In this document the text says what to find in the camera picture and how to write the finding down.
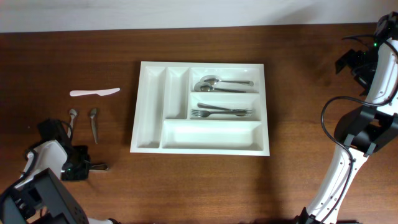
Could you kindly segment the small silver teaspoon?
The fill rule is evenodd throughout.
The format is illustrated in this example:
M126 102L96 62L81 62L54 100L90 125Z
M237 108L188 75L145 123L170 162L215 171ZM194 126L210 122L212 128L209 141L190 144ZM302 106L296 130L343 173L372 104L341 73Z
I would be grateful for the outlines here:
M78 116L78 112L75 109L70 109L69 110L69 115L70 115L70 127L68 129L67 135L70 138L72 136L73 133L73 125L75 122L75 118Z
M90 111L90 119L91 119L91 130L93 133L93 138L95 141L95 144L98 144L98 132L97 132L97 128L96 128L96 115L97 115L98 110L96 108L93 108Z

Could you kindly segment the white plastic knife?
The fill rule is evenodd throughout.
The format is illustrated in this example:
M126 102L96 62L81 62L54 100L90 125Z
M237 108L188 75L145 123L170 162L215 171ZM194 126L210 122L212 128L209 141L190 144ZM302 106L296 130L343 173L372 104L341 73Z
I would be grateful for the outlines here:
M110 89L104 89L104 90L72 90L70 92L70 96L72 96L72 97L86 96L86 95L107 96L107 95L112 95L114 93L117 93L120 90L121 90L120 88L110 88Z

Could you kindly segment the silver fork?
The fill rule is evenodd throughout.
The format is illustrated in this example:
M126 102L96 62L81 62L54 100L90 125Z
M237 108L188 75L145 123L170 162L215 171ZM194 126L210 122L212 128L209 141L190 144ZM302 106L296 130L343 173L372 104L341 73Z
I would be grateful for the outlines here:
M250 116L252 110L228 110L228 111L208 111L208 110L190 110L192 116L207 118L214 114L235 115L235 116Z
M208 105L204 103L197 103L197 106L199 108L204 108L204 109L212 109L212 110L224 110L224 111L237 111L238 109L229 109L229 108L223 108L219 106L213 106L213 105Z

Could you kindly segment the large silver spoon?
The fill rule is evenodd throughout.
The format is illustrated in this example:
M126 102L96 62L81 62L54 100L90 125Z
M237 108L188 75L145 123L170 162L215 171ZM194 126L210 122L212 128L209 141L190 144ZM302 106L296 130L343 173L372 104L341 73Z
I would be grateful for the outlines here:
M215 85L217 83L234 83L240 85L254 86L254 82L250 80L222 80L215 75L207 75L200 79L201 82L207 82L211 85Z
M230 90L230 89L224 89L224 88L215 88L209 83L205 82L199 82L196 83L194 86L195 91L200 91L200 92L212 92L212 91L220 91L220 92L228 92L228 93L245 93L243 90Z

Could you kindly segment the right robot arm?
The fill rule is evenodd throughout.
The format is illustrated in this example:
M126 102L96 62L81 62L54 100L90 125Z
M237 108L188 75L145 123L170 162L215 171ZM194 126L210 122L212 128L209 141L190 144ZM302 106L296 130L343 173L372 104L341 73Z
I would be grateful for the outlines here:
M335 143L331 164L317 195L294 223L338 223L343 199L361 166L397 137L397 13L382 16L369 38L373 45L366 51L351 49L335 62L337 73L350 68L365 100L343 97L360 106L339 120L333 134L325 133Z

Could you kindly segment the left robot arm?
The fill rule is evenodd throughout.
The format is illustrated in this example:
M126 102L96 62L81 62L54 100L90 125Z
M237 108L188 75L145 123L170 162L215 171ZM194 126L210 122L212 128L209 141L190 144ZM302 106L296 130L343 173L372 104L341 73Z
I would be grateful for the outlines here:
M63 185L64 181L86 180L91 170L107 171L107 164L91 164L87 146L73 146L69 123L47 119L37 126L40 141L24 153L27 161L21 176L1 194L1 222L117 224L108 218L86 215Z

